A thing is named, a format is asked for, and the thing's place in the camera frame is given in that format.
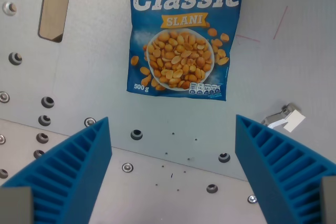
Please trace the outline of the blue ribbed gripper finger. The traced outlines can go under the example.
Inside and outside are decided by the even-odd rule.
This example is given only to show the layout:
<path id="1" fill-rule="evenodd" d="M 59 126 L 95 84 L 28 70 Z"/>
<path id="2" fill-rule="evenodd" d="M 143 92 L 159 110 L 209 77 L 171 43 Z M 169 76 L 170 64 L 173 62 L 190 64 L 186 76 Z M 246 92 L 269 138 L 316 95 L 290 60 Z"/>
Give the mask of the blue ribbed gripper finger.
<path id="1" fill-rule="evenodd" d="M 335 163 L 241 115 L 235 153 L 267 223 L 321 223 L 320 184 Z"/>
<path id="2" fill-rule="evenodd" d="M 28 164 L 3 184 L 33 193 L 34 223 L 88 223 L 112 157 L 108 118 Z"/>

